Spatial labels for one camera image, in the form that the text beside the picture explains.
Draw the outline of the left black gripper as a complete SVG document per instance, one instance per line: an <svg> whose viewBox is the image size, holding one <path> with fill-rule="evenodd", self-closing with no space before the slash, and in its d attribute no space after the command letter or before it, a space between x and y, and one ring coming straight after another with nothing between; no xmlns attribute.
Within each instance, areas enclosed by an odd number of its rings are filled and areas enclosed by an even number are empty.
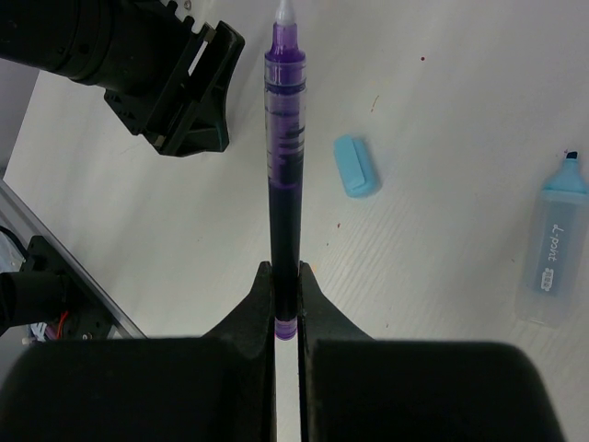
<svg viewBox="0 0 589 442"><path fill-rule="evenodd" d="M2 58L105 90L126 129L162 156L223 153L226 101L245 40L180 18L169 1L4 1Z"/></svg>

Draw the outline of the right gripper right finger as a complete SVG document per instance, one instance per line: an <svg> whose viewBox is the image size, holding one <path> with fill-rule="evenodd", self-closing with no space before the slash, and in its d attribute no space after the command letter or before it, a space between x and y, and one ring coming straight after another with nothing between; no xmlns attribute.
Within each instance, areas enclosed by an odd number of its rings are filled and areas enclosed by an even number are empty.
<svg viewBox="0 0 589 442"><path fill-rule="evenodd" d="M541 376L506 343L370 337L300 268L305 441L561 441Z"/></svg>

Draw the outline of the purple pen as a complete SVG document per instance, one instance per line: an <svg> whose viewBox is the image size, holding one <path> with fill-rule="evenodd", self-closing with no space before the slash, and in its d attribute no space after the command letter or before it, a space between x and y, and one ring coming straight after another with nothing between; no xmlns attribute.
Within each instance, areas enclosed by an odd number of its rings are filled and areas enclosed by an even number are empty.
<svg viewBox="0 0 589 442"><path fill-rule="evenodd" d="M288 341L297 328L305 153L306 55L298 46L292 1L281 1L264 55L271 270L275 335Z"/></svg>

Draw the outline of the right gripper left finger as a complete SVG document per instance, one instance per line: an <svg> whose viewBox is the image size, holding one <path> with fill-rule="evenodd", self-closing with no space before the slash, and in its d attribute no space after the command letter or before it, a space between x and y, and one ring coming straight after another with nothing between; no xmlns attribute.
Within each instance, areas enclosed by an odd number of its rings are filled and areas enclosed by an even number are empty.
<svg viewBox="0 0 589 442"><path fill-rule="evenodd" d="M5 441L273 441L271 267L200 337L33 346L1 388Z"/></svg>

